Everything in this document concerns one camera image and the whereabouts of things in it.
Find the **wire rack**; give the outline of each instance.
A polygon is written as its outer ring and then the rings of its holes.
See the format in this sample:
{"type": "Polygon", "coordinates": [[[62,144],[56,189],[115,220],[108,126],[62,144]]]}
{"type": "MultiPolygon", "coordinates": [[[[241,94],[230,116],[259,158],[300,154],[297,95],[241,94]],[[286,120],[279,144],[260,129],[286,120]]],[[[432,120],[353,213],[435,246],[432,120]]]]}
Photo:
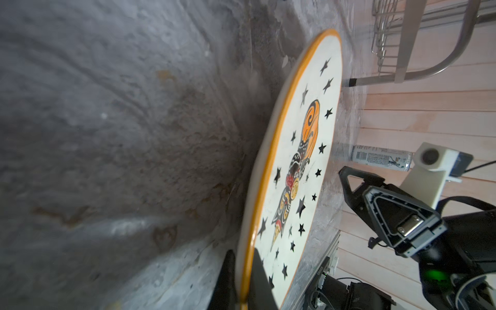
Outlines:
{"type": "MultiPolygon", "coordinates": [[[[420,29],[462,22],[467,2],[427,10],[422,16],[420,29]]],[[[398,58],[399,36],[403,25],[405,0],[374,0],[372,53],[377,56],[378,75],[394,74],[398,58]]],[[[496,0],[482,0],[479,14],[496,12],[496,0]]]]}

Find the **yellow rim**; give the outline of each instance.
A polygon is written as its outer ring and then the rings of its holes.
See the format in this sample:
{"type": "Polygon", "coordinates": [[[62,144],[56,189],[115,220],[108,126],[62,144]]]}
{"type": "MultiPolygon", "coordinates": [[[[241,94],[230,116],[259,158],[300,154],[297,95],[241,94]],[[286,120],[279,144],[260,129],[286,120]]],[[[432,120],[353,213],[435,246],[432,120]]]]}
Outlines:
{"type": "Polygon", "coordinates": [[[249,242],[247,245],[247,251],[245,255],[245,266],[243,269],[243,276],[241,280],[241,289],[240,289],[240,302],[242,309],[246,307],[246,301],[248,297],[248,291],[249,291],[249,282],[250,282],[250,276],[251,276],[251,267],[253,264],[253,253],[255,251],[255,239],[256,239],[256,232],[258,231],[258,223],[260,222],[260,216],[262,215],[262,209],[263,209],[263,202],[265,198],[265,194],[267,192],[267,187],[270,182],[270,167],[274,164],[275,160],[275,155],[277,152],[277,144],[279,142],[279,137],[281,135],[282,131],[282,126],[284,124],[284,120],[286,118],[286,114],[289,109],[289,105],[291,103],[291,100],[293,98],[293,95],[296,91],[296,86],[300,82],[300,79],[303,75],[303,72],[305,72],[305,69],[307,68],[311,58],[315,54],[315,51],[317,50],[317,47],[319,44],[322,42],[322,40],[326,37],[333,36],[338,38],[339,44],[341,44],[341,37],[339,36],[338,32],[334,29],[328,29],[320,33],[315,40],[313,41],[312,45],[309,47],[307,50],[307,54],[303,58],[300,67],[298,68],[298,71],[295,74],[295,77],[293,78],[293,81],[291,82],[291,86],[289,87],[288,93],[286,94],[286,98],[284,99],[284,104],[281,110],[281,115],[279,116],[279,119],[277,121],[277,126],[276,130],[274,132],[274,137],[272,138],[272,142],[270,144],[270,149],[269,149],[269,154],[267,156],[267,160],[265,162],[265,169],[262,175],[262,178],[260,180],[260,187],[258,188],[258,194],[256,196],[256,202],[254,206],[254,210],[251,216],[251,224],[250,224],[250,237],[249,237],[249,242]]]}

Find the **wooden wall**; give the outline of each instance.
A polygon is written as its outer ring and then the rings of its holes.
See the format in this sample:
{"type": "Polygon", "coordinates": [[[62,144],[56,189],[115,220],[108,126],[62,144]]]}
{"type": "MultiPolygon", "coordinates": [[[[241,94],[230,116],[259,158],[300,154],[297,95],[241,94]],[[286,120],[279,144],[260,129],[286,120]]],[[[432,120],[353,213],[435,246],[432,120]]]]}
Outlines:
{"type": "MultiPolygon", "coordinates": [[[[420,31],[409,70],[432,66],[455,45],[460,24],[420,31]]],[[[496,158],[496,25],[476,28],[466,52],[444,72],[419,81],[369,87],[357,144],[415,151],[422,142],[471,153],[471,167],[496,158]]],[[[407,173],[355,164],[400,185],[407,173]]],[[[358,186],[359,179],[353,181],[358,186]]],[[[468,195],[496,203],[496,165],[447,183],[443,196],[468,195]]],[[[474,211],[450,202],[443,215],[474,211]]],[[[343,207],[336,277],[351,276],[392,295],[407,309],[433,310],[424,299],[418,266],[389,248],[369,249],[377,235],[343,207]]]]}

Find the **dish rack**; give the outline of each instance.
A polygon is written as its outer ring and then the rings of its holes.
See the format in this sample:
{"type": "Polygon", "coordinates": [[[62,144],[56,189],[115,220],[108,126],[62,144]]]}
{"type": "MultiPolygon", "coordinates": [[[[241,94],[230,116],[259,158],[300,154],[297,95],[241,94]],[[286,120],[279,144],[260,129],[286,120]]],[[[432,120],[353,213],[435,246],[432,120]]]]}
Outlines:
{"type": "Polygon", "coordinates": [[[496,21],[496,0],[468,0],[425,12],[427,0],[373,0],[372,53],[377,57],[377,76],[351,78],[348,86],[402,83],[440,73],[460,57],[474,27],[496,21]],[[462,22],[451,54],[428,69],[407,72],[419,29],[462,22]]]}

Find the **camera lens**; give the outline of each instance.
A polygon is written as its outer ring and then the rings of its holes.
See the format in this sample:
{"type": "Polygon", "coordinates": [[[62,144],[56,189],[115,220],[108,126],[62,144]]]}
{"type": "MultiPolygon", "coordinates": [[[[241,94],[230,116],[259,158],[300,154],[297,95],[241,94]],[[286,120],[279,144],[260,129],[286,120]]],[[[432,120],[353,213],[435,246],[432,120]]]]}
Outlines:
{"type": "Polygon", "coordinates": [[[422,162],[426,165],[432,165],[439,159],[439,152],[436,149],[428,149],[422,154],[422,162]]]}

